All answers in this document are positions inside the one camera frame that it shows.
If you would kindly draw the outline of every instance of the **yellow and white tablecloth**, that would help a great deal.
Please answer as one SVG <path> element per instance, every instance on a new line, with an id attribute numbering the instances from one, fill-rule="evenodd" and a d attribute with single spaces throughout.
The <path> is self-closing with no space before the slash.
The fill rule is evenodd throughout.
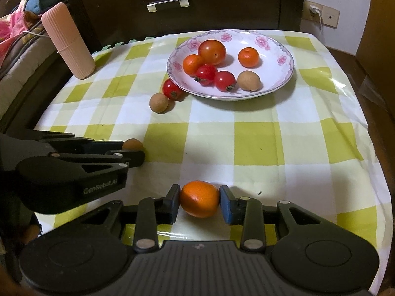
<path id="1" fill-rule="evenodd" d="M 377 293 L 390 252 L 390 194 L 358 100 L 339 65 L 312 35 L 261 31 L 295 60 L 283 88 L 255 99 L 222 102 L 189 95 L 166 114 L 149 108 L 167 79 L 166 63 L 183 33 L 117 46 L 94 54 L 97 71 L 71 78 L 36 129 L 71 132 L 95 140 L 137 138 L 146 162 L 129 170 L 125 189 L 60 215 L 39 215 L 44 230 L 121 199 L 164 196 L 191 180 L 228 185 L 234 195 L 263 204 L 287 199 L 362 236 L 380 255 L 371 287 Z M 129 227 L 124 239 L 132 235 Z M 240 239 L 220 212 L 196 219 L 180 209 L 161 239 Z"/>

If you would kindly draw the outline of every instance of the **floral plate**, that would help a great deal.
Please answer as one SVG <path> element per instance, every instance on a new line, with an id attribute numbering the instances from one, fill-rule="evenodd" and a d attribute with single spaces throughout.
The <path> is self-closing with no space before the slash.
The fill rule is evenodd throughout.
<path id="1" fill-rule="evenodd" d="M 221 41 L 226 47 L 226 58 L 217 66 L 219 71 L 230 71 L 237 79 L 244 70 L 252 70 L 260 77 L 262 87 L 254 92 L 244 91 L 241 88 L 233 92 L 221 92 L 214 86 L 201 86 L 189 77 L 182 69 L 183 60 L 190 54 L 197 54 L 199 45 L 211 39 Z M 246 47 L 258 51 L 260 62 L 256 67 L 248 69 L 239 63 L 238 53 Z M 181 89 L 197 96 L 223 101 L 251 99 L 276 91 L 290 80 L 293 72 L 294 59 L 281 43 L 249 30 L 229 29 L 199 34 L 179 45 L 167 61 L 167 73 Z"/>

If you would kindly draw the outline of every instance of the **electrical outlet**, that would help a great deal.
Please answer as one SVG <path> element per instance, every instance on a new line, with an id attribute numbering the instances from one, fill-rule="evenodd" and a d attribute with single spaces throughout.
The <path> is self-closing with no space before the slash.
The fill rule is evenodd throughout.
<path id="1" fill-rule="evenodd" d="M 319 23 L 319 14 L 311 13 L 309 7 L 313 5 L 321 10 L 322 24 L 328 27 L 337 28 L 339 23 L 340 11 L 330 8 L 329 6 L 318 4 L 311 1 L 305 1 L 303 5 L 302 18 Z"/>

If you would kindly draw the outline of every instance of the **wooden cabinet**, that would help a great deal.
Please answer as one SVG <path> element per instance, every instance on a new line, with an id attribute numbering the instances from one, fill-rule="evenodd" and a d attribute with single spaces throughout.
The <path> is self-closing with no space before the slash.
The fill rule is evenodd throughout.
<path id="1" fill-rule="evenodd" d="M 213 29 L 298 31 L 303 0 L 68 0 L 76 25 L 91 51 L 101 46 L 150 36 Z"/>

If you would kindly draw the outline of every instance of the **charging cable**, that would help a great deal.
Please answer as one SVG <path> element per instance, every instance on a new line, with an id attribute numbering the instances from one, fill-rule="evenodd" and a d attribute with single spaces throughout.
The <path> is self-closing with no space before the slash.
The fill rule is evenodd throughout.
<path id="1" fill-rule="evenodd" d="M 315 6 L 315 5 L 310 5 L 309 6 L 309 10 L 311 14 L 318 14 L 319 15 L 319 35 L 318 38 L 321 36 L 322 34 L 322 13 L 321 10 Z"/>
<path id="2" fill-rule="evenodd" d="M 30 34 L 32 34 L 32 35 L 37 35 L 38 37 L 46 37 L 46 38 L 49 38 L 49 36 L 47 36 L 47 35 L 38 34 L 38 33 L 32 32 L 32 31 L 22 31 L 22 32 L 30 33 Z"/>

